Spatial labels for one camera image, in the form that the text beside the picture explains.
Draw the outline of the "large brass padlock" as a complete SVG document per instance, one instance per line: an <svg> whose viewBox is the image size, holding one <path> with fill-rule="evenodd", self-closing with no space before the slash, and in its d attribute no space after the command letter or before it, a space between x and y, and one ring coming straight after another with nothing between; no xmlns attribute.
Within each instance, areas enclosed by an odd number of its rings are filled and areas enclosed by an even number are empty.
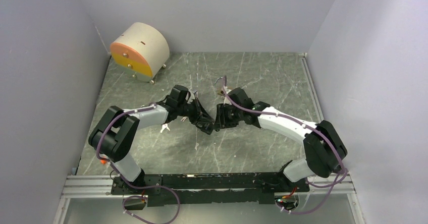
<svg viewBox="0 0 428 224"><path fill-rule="evenodd" d="M223 77L216 79L214 86L217 87L216 94L219 96L225 96L228 93L228 87Z"/></svg>

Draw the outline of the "black base frame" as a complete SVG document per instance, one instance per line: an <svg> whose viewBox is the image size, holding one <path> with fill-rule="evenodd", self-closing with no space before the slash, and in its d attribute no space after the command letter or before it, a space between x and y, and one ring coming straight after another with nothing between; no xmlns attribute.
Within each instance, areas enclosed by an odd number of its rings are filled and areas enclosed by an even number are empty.
<svg viewBox="0 0 428 224"><path fill-rule="evenodd" d="M309 192L304 179L295 183L276 172L161 174L144 176L143 189L129 186L120 177L113 179L111 194L139 195L149 207L180 204L244 203L274 204L280 197L291 200Z"/></svg>

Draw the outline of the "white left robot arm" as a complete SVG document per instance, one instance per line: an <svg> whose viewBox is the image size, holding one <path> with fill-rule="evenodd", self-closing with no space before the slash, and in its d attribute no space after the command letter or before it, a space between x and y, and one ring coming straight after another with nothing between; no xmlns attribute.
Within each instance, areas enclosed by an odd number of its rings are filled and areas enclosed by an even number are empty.
<svg viewBox="0 0 428 224"><path fill-rule="evenodd" d="M130 150L138 130L164 125L177 117L189 120L200 131L211 134L214 119L188 88L175 85L163 100L135 109L109 107L88 137L96 157L104 160L124 178L125 188L132 194L146 186L145 172L136 163Z"/></svg>

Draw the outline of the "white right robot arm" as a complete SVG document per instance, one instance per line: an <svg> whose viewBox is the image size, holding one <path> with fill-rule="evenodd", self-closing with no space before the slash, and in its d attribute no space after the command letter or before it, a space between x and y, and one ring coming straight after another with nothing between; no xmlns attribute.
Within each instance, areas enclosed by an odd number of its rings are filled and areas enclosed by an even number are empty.
<svg viewBox="0 0 428 224"><path fill-rule="evenodd" d="M293 117L263 101L253 102L242 88L235 88L225 95L224 103L217 105L213 128L234 128L240 122L274 131L303 146L304 156L279 171L277 182L283 191L292 190L297 181L307 177L327 178L332 173L345 172L343 159L348 152L329 121L316 123Z"/></svg>

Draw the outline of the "round cream drawer cabinet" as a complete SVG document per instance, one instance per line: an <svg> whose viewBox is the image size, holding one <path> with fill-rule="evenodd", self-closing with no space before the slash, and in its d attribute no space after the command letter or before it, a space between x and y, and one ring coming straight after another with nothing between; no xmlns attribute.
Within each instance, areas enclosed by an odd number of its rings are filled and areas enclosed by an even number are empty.
<svg viewBox="0 0 428 224"><path fill-rule="evenodd" d="M165 37L154 27L133 23L110 44L116 64L132 78L155 83L158 71L166 67L170 48Z"/></svg>

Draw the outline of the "black padlock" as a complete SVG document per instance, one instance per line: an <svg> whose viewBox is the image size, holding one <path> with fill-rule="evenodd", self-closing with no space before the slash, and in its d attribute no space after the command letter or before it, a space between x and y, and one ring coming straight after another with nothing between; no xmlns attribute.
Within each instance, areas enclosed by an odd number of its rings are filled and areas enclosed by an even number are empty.
<svg viewBox="0 0 428 224"><path fill-rule="evenodd" d="M212 122L203 122L200 123L200 130L208 135L213 132L214 124Z"/></svg>

